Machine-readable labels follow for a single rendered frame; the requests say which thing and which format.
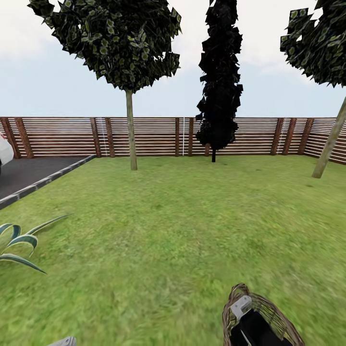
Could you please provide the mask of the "wicker basket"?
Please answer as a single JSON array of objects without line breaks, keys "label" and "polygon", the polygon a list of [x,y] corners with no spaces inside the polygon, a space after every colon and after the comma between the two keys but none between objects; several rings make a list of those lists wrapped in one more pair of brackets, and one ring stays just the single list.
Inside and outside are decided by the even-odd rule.
[{"label": "wicker basket", "polygon": [[[240,289],[244,293],[235,293],[236,289]],[[232,287],[232,291],[228,297],[228,302],[224,306],[222,312],[223,346],[234,346],[232,341],[230,340],[230,337],[231,330],[237,325],[237,317],[231,312],[230,307],[243,296],[250,296],[250,298],[252,298],[252,304],[243,311],[244,314],[250,309],[255,309],[260,314],[261,304],[263,302],[267,303],[267,307],[271,307],[271,309],[274,310],[273,315],[269,313],[272,316],[272,318],[269,318],[270,323],[267,322],[271,329],[273,330],[271,322],[274,319],[274,315],[277,316],[276,313],[279,314],[279,317],[277,316],[279,320],[283,319],[283,322],[285,323],[285,327],[282,325],[281,333],[277,332],[277,336],[280,338],[280,340],[283,341],[283,339],[287,337],[291,341],[293,346],[306,346],[303,339],[300,337],[297,329],[295,328],[294,324],[285,315],[283,315],[283,313],[277,308],[277,306],[274,305],[266,297],[254,294],[253,292],[250,293],[248,287],[244,283],[237,284],[234,287]],[[258,300],[260,304],[253,304],[253,300]],[[264,315],[262,314],[261,316],[264,317]],[[231,322],[231,320],[233,320],[234,322]]]}]

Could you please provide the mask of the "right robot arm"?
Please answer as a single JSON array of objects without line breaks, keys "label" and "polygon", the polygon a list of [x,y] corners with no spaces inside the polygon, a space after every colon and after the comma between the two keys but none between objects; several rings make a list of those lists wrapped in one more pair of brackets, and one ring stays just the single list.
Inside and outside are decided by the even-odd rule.
[{"label": "right robot arm", "polygon": [[231,330],[234,346],[293,346],[288,338],[283,341],[271,329],[267,321],[255,309],[243,311],[252,304],[250,296],[243,296],[230,308],[237,317],[237,325]]}]

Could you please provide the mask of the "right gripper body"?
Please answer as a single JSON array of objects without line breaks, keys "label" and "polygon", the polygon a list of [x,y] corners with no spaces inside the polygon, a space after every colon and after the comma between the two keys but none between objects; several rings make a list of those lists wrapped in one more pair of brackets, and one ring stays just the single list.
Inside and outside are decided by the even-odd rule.
[{"label": "right gripper body", "polygon": [[242,323],[242,320],[240,320],[240,322],[237,323],[237,325],[231,330],[231,334],[233,334],[234,340],[236,341],[238,346],[249,346],[241,332]]}]

